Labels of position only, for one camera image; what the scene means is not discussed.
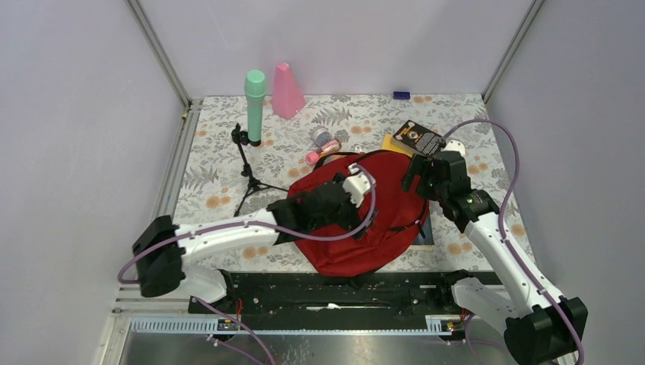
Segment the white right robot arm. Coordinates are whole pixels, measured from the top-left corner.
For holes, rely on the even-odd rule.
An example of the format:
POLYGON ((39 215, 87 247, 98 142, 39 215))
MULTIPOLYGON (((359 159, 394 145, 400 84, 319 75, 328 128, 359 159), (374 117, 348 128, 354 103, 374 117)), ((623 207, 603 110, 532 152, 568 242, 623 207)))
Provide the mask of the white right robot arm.
POLYGON ((465 271, 436 293, 446 313, 460 308, 484 320, 504 337, 518 364, 542 364, 576 353, 585 360, 582 338, 588 310, 578 297, 567 298, 521 250, 504 222, 504 214, 484 190, 473 189, 465 159, 457 151, 430 157, 416 154, 402 180, 437 202, 445 218, 479 249, 507 292, 505 297, 465 271))

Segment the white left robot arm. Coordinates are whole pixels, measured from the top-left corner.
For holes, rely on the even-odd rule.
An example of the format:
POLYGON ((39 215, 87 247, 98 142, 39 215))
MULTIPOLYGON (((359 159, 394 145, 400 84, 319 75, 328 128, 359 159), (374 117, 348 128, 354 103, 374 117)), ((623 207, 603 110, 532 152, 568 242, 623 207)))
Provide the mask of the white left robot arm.
POLYGON ((198 267, 199 260, 251 246, 276 246, 298 239, 333 243, 359 236, 375 209, 376 183, 358 170, 337 174, 309 192, 271 203, 247 215, 206 224, 181 226, 171 216, 156 217, 132 245, 134 267, 144 298, 178 293, 198 297, 219 313, 232 309, 234 289, 224 274, 198 267))

